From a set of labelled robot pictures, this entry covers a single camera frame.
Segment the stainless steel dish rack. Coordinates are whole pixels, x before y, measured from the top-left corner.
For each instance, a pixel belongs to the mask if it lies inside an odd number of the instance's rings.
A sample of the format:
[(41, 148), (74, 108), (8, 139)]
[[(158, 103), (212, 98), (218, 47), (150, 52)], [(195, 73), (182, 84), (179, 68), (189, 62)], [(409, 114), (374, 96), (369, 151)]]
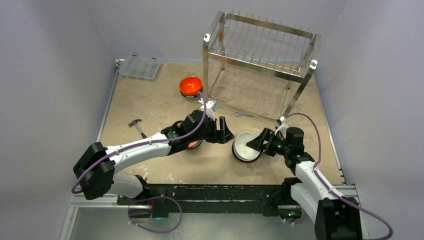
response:
[(219, 11), (203, 37), (203, 93), (254, 116), (287, 116), (317, 69), (321, 45), (320, 34), (300, 25)]

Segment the white bowl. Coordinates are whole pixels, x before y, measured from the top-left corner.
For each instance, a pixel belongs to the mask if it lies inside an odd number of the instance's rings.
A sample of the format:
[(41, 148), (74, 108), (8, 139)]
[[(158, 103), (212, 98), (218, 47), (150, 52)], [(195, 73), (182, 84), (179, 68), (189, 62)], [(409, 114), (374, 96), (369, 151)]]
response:
[(257, 135), (252, 132), (241, 132), (234, 139), (231, 150), (236, 160), (242, 163), (253, 163), (257, 161), (261, 152), (247, 146), (247, 143), (255, 139)]

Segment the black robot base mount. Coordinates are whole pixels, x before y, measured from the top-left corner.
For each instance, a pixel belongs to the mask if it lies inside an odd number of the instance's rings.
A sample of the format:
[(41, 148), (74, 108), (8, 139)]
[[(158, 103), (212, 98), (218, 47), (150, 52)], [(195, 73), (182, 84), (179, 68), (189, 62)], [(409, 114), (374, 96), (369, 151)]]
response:
[(170, 213), (261, 214), (299, 219), (300, 205), (282, 184), (171, 184), (149, 183), (135, 199), (120, 195), (117, 204), (148, 210), (148, 216), (166, 218)]

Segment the solid orange bowl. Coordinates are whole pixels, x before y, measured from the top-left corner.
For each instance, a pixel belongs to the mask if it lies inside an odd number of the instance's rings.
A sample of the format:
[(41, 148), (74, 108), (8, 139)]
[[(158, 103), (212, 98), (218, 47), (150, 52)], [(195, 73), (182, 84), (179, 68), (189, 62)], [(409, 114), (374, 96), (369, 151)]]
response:
[(179, 83), (179, 90), (185, 95), (195, 95), (202, 88), (202, 80), (194, 75), (184, 77)]

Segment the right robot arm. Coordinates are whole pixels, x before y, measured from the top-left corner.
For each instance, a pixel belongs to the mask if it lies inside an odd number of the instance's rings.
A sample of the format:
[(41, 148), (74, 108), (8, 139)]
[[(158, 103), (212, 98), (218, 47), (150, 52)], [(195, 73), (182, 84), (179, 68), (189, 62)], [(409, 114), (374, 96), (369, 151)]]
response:
[(288, 127), (285, 137), (269, 128), (244, 143), (258, 154), (284, 157), (285, 165), (294, 177), (281, 189), (280, 196), (288, 204), (295, 201), (314, 223), (318, 240), (361, 240), (362, 225), (358, 202), (345, 197), (324, 179), (316, 161), (305, 152), (304, 131)]

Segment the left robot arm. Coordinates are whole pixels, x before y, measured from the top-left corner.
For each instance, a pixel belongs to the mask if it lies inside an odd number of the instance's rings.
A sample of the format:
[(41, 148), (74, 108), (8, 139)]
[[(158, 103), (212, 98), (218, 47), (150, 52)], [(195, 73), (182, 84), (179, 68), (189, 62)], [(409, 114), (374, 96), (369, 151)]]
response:
[(193, 142), (226, 144), (234, 137), (225, 117), (209, 117), (201, 110), (194, 110), (184, 120), (176, 121), (160, 132), (138, 141), (115, 146), (94, 142), (73, 167), (76, 183), (71, 192), (80, 192), (87, 200), (97, 199), (118, 183), (117, 175), (120, 171), (132, 165), (185, 151)]

